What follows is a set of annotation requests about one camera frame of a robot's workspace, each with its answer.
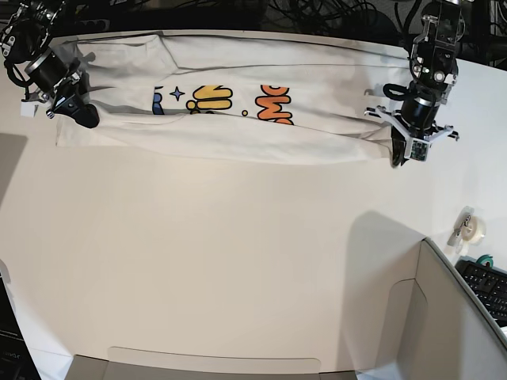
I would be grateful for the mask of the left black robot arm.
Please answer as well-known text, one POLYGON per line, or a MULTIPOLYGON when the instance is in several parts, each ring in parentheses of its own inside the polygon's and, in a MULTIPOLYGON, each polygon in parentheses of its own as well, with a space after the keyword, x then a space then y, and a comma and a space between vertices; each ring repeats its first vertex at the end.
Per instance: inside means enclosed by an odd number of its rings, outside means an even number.
POLYGON ((391 165, 427 160, 430 148, 443 138, 459 140, 452 125, 439 126, 436 114, 445 105, 457 82, 457 45, 465 32, 461 1, 432 1, 421 12, 422 31, 408 41, 411 10, 402 27, 408 52, 411 82, 407 87, 387 83, 383 94, 402 104, 389 111, 383 106, 366 108, 364 114, 381 119, 391 128, 391 165))

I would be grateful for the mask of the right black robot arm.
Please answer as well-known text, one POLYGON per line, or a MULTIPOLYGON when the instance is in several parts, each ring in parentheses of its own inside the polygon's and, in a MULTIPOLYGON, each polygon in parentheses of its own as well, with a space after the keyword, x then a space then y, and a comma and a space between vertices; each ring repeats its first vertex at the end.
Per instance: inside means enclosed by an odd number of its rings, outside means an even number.
POLYGON ((84 98, 79 60, 65 63, 50 48, 53 29, 66 7, 65 1, 21 1, 1 30, 1 53, 9 80, 25 91, 23 109, 33 114, 43 105, 50 119, 66 116, 92 129, 100 119, 96 107, 84 98))

